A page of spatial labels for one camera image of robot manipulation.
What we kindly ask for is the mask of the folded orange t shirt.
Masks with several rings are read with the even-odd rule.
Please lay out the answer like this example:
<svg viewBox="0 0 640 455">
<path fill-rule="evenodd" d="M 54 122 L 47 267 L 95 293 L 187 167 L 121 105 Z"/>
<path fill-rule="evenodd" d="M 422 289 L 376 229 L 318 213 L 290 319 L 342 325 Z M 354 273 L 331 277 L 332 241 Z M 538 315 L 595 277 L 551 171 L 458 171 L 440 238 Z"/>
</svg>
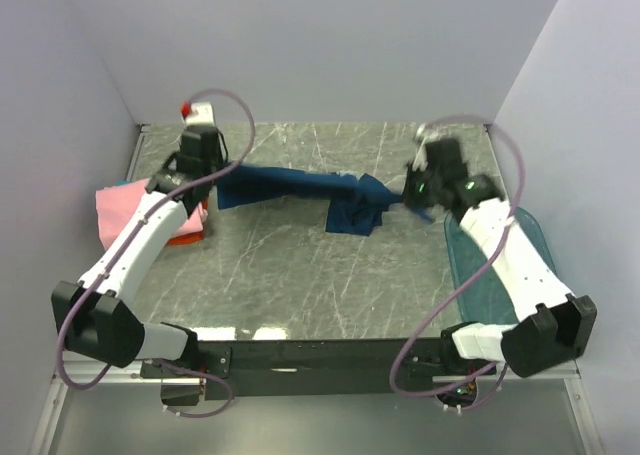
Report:
<svg viewBox="0 0 640 455">
<path fill-rule="evenodd" d="M 205 223 L 208 218 L 208 201 L 200 203 L 188 220 L 168 240 L 169 246 L 187 245 L 201 241 L 205 237 Z"/>
</svg>

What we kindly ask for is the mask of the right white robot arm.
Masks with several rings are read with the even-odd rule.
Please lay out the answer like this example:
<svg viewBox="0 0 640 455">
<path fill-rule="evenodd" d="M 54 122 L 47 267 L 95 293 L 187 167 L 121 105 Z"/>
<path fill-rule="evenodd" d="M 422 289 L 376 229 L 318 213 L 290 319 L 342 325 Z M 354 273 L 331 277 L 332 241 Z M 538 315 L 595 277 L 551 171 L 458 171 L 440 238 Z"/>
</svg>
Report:
<svg viewBox="0 0 640 455">
<path fill-rule="evenodd" d="M 503 191 L 486 174 L 470 174 L 458 139 L 421 135 L 407 165 L 403 198 L 410 208 L 440 206 L 486 256 L 516 315 L 511 325 L 474 322 L 443 335 L 439 362 L 460 374 L 474 359 L 501 362 L 521 378 L 580 358 L 597 308 L 575 296 L 544 262 Z"/>
</svg>

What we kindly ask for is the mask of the blue t shirt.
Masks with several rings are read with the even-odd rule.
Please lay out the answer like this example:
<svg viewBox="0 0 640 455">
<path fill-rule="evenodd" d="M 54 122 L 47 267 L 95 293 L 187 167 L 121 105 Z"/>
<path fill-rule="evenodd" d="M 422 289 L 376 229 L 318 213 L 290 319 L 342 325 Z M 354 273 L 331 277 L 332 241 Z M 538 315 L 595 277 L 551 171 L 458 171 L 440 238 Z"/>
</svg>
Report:
<svg viewBox="0 0 640 455">
<path fill-rule="evenodd" d="M 382 215 L 403 201 L 377 178 L 363 174 L 321 173 L 241 165 L 217 183 L 220 210 L 285 196 L 329 202 L 325 230 L 369 236 L 382 225 Z"/>
</svg>

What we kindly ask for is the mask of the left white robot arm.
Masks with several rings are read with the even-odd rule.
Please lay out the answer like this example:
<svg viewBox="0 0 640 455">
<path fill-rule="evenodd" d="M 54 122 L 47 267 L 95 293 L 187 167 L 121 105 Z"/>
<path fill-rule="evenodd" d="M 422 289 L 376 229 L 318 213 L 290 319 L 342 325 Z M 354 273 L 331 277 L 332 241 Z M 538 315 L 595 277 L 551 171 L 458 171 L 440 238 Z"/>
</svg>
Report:
<svg viewBox="0 0 640 455">
<path fill-rule="evenodd" d="M 177 151 L 149 180 L 138 207 L 101 259 L 75 282 L 61 281 L 52 296 L 59 350 L 109 366 L 164 359 L 176 376 L 200 367 L 194 331 L 168 323 L 143 323 L 132 303 L 151 265 L 178 229 L 197 212 L 214 186 L 209 175 L 226 167 L 219 129 L 193 125 Z"/>
</svg>

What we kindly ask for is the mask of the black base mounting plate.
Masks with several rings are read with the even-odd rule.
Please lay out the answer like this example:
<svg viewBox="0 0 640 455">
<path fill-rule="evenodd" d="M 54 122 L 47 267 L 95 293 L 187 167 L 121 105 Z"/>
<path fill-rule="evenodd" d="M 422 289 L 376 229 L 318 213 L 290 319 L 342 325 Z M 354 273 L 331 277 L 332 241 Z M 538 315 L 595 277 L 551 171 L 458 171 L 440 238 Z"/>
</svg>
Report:
<svg viewBox="0 0 640 455">
<path fill-rule="evenodd" d="M 198 363 L 189 368 L 218 382 L 201 378 L 196 391 L 187 385 L 188 374 L 156 360 L 144 361 L 140 375 L 160 380 L 161 400 L 173 407 L 229 395 L 384 394 L 391 391 L 391 367 L 404 343 L 400 338 L 202 341 Z"/>
</svg>

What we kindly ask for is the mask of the folded pink t shirt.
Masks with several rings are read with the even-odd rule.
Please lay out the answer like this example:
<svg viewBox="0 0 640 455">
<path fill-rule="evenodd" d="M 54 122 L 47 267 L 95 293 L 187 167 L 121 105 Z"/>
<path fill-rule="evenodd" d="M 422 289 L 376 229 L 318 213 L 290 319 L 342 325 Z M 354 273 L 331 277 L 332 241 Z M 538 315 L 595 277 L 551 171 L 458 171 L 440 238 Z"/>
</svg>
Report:
<svg viewBox="0 0 640 455">
<path fill-rule="evenodd" d="M 99 238 L 108 249 L 135 213 L 149 178 L 107 187 L 95 193 Z"/>
</svg>

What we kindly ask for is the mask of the teal plastic bin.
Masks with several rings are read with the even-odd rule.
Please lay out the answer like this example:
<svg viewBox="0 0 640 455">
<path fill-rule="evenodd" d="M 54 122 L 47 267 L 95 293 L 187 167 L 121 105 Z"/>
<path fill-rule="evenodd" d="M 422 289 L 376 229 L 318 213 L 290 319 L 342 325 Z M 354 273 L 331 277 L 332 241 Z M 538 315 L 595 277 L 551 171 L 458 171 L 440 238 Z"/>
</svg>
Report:
<svg viewBox="0 0 640 455">
<path fill-rule="evenodd" d="M 515 218 L 549 271 L 556 274 L 553 258 L 537 220 L 521 207 L 517 209 Z M 451 213 L 445 216 L 444 234 L 453 285 L 457 289 L 482 267 L 493 254 L 494 248 L 490 248 L 488 254 L 485 254 L 462 230 Z M 507 253 L 508 247 L 505 247 L 494 264 L 456 298 L 463 322 L 479 322 L 486 325 L 513 325 L 518 322 L 509 292 L 496 272 L 496 268 L 500 268 L 504 263 Z"/>
</svg>

